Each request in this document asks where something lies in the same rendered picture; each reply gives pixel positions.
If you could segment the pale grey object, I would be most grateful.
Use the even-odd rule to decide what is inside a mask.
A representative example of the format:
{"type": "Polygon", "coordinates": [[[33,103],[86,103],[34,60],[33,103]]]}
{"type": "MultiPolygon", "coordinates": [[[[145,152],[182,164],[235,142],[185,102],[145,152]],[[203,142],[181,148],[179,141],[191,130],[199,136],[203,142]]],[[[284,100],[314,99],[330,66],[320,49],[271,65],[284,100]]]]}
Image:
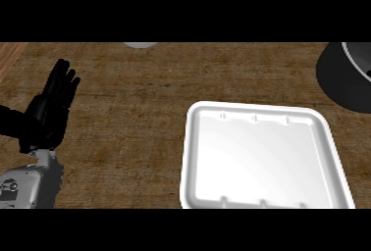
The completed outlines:
{"type": "Polygon", "coordinates": [[[135,49],[145,49],[159,44],[159,42],[123,42],[126,46],[135,49]]]}

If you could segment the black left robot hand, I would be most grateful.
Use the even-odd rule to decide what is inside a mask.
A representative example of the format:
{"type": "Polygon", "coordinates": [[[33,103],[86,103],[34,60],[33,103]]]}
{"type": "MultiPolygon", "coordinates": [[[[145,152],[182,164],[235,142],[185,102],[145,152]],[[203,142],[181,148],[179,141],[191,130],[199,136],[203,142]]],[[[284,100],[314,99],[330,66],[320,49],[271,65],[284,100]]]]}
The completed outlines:
{"type": "Polygon", "coordinates": [[[43,92],[34,97],[27,111],[21,112],[0,105],[0,135],[20,140],[24,154],[39,149],[54,150],[60,146],[80,80],[70,62],[60,59],[43,92]]]}

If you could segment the dark grey pot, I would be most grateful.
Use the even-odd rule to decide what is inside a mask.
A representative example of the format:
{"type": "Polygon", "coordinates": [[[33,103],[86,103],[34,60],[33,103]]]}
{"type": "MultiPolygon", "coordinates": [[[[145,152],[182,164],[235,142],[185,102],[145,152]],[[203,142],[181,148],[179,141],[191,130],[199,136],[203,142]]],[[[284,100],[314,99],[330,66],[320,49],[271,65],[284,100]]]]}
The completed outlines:
{"type": "Polygon", "coordinates": [[[317,64],[317,79],[340,107],[371,114],[371,42],[330,42],[317,64]]]}

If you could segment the white plastic tray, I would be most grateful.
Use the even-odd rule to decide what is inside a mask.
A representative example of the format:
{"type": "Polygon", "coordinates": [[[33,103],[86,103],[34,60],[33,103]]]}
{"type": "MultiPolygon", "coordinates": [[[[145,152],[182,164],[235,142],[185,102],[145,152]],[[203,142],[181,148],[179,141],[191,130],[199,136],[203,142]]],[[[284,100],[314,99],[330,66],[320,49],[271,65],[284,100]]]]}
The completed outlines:
{"type": "Polygon", "coordinates": [[[187,112],[187,209],[352,209],[329,122],[309,108],[200,101],[187,112]]]}

